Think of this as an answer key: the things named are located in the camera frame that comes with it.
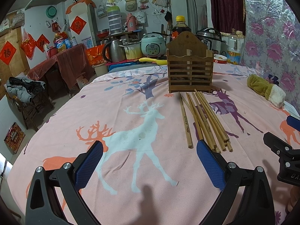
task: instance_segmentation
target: blue container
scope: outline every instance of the blue container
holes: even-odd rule
[[[72,44],[71,44],[69,38],[65,39],[65,43],[66,43],[66,46],[68,49],[72,47]]]

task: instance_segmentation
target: pink thermos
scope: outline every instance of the pink thermos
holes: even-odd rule
[[[131,13],[127,14],[126,21],[128,31],[135,31],[137,29],[137,18]]]

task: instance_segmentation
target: orange deer print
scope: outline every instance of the orange deer print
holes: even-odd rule
[[[270,105],[272,108],[276,109],[277,111],[281,111],[284,114],[286,114],[287,116],[290,115],[290,113],[286,110],[283,109],[278,109],[277,107],[274,107],[273,105]],[[295,129],[293,127],[291,127],[290,125],[287,124],[286,120],[283,120],[280,124],[280,129],[282,132],[285,133],[286,135],[286,141],[289,145],[291,145],[291,137],[293,138],[293,140],[298,143],[300,145],[300,143],[297,141],[296,139],[296,135],[295,135]]]
[[[107,124],[104,125],[104,128],[99,131],[100,128],[100,123],[99,121],[97,121],[96,124],[93,124],[92,126],[90,126],[91,129],[88,130],[88,138],[83,138],[80,134],[81,129],[83,129],[84,127],[79,127],[79,129],[76,130],[77,132],[77,136],[79,138],[79,140],[83,140],[83,141],[90,141],[91,142],[86,142],[86,145],[89,145],[88,149],[94,144],[94,142],[96,140],[101,141],[103,144],[103,152],[107,152],[108,151],[108,147],[105,144],[105,141],[103,140],[104,137],[109,137],[112,136],[115,132],[111,133],[112,128],[108,128]]]
[[[86,138],[86,139],[80,135],[80,131],[83,128],[84,127],[79,127],[79,129],[76,130],[76,133],[77,133],[79,140],[90,141],[90,142],[85,143],[86,145],[88,145],[88,149],[86,151],[88,151],[89,148],[91,148],[91,146],[95,143],[96,140],[101,141],[101,143],[103,144],[103,152],[108,151],[108,147],[106,146],[105,141],[102,138],[113,135],[115,132],[111,133],[112,128],[109,129],[107,127],[107,124],[105,124],[103,130],[99,131],[100,122],[97,121],[96,124],[93,124],[92,126],[90,126],[91,129],[89,129],[87,131],[88,138]],[[76,157],[59,157],[59,156],[49,157],[49,158],[46,158],[43,160],[43,168],[46,171],[53,170],[53,169],[59,169],[66,162],[73,163],[75,159],[76,159]],[[28,191],[29,191],[30,185],[31,185],[31,182],[29,183],[29,185],[26,188],[26,198],[28,197]],[[64,209],[65,206],[66,206],[66,201],[64,199],[62,206],[61,206],[62,209]]]

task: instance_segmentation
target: metal screw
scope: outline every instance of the metal screw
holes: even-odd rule
[[[257,169],[257,171],[260,172],[260,173],[263,172],[263,168],[262,168],[261,166],[258,166],[256,169]]]
[[[43,168],[42,168],[41,166],[39,166],[39,167],[36,169],[36,172],[37,172],[37,173],[40,173],[42,170],[43,170]]]
[[[229,162],[229,163],[228,163],[228,166],[229,166],[230,168],[236,168],[236,164],[235,164],[234,162]]]
[[[67,162],[63,165],[64,169],[69,169],[71,167],[71,163]]]

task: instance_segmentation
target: pink bedsheet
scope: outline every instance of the pink bedsheet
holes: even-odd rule
[[[265,169],[279,224],[291,187],[277,181],[278,157],[264,145],[263,134],[270,131],[298,148],[299,132],[287,126],[286,111],[247,87],[249,69],[217,64],[214,72],[217,91],[205,97],[234,150],[222,155],[241,168]],[[8,184],[21,211],[25,213],[26,189],[38,166],[60,168],[100,140],[106,152],[81,193],[101,224],[199,224],[220,191],[196,148],[187,147],[176,95],[168,92],[166,67],[107,74],[85,86],[41,127],[13,165]],[[194,121],[187,108],[186,112],[196,147]],[[60,191],[58,196],[63,204]],[[227,222],[234,214],[229,213]]]

